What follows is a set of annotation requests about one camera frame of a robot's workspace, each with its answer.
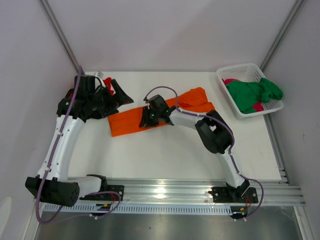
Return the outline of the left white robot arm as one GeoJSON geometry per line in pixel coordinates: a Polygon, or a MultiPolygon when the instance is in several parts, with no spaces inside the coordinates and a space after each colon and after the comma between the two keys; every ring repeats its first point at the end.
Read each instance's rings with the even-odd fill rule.
{"type": "Polygon", "coordinates": [[[105,176],[88,174],[70,180],[69,167],[76,142],[89,119],[100,120],[116,114],[122,105],[133,103],[113,78],[75,76],[71,88],[57,106],[55,132],[41,168],[25,181],[38,202],[72,207],[82,200],[103,200],[109,188],[105,176]]]}

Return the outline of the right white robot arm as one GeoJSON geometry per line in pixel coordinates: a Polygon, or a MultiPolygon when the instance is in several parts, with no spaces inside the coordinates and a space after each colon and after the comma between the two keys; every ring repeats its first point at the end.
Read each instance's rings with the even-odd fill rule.
{"type": "Polygon", "coordinates": [[[228,196],[234,202],[246,197],[249,181],[241,176],[232,148],[235,144],[233,132],[217,111],[207,113],[187,111],[177,106],[170,107],[159,94],[144,99],[141,128],[156,127],[160,123],[183,126],[197,131],[204,147],[215,154],[224,170],[228,196]]]}

